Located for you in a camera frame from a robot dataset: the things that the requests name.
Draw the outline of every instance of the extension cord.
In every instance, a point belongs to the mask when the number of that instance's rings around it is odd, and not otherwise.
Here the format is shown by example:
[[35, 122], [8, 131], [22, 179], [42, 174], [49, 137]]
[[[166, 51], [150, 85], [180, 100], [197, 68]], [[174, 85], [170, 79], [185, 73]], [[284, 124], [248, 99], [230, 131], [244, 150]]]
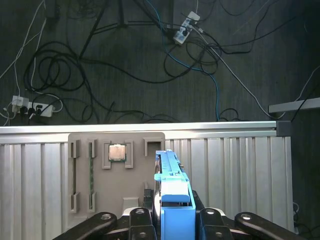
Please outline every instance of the extension cord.
[[190, 22], [194, 21], [193, 24], [197, 24], [199, 20], [200, 16], [191, 11], [188, 17], [182, 23], [180, 30], [175, 33], [173, 37], [174, 42], [180, 46], [184, 44], [193, 29], [193, 26], [190, 25]]
[[41, 117], [51, 118], [53, 115], [53, 111], [55, 110], [54, 106], [40, 103], [40, 102], [32, 102], [29, 101], [28, 98], [25, 97], [18, 97], [13, 96], [12, 97], [12, 112], [13, 113], [20, 113], [20, 108], [26, 107], [28, 110], [34, 108], [35, 111], [45, 109], [44, 112], [40, 114]]

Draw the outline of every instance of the white power strip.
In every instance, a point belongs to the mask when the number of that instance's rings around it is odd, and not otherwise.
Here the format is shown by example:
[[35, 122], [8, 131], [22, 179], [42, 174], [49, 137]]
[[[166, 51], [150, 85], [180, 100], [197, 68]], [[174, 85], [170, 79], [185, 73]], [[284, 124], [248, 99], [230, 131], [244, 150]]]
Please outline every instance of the white power strip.
[[195, 12], [191, 11], [188, 17], [182, 23], [180, 30], [175, 33], [173, 37], [174, 42], [179, 45], [184, 44], [184, 42], [186, 41], [186, 39], [192, 31], [192, 26], [190, 25], [190, 22], [193, 21], [194, 24], [197, 24], [199, 20], [200, 16], [197, 15]]
[[17, 97], [17, 96], [13, 96], [12, 97], [12, 112], [13, 113], [20, 113], [20, 108], [21, 107], [26, 107], [28, 110], [34, 108], [35, 111], [37, 111], [38, 109], [40, 109], [41, 111], [43, 111], [43, 109], [45, 109], [42, 113], [41, 113], [41, 117], [46, 117], [46, 118], [51, 118], [53, 115], [53, 111], [54, 111], [54, 106], [52, 105], [48, 105], [48, 104], [44, 104], [44, 103], [39, 103], [39, 102], [34, 102], [32, 103], [32, 101], [29, 101], [28, 98], [25, 97]]

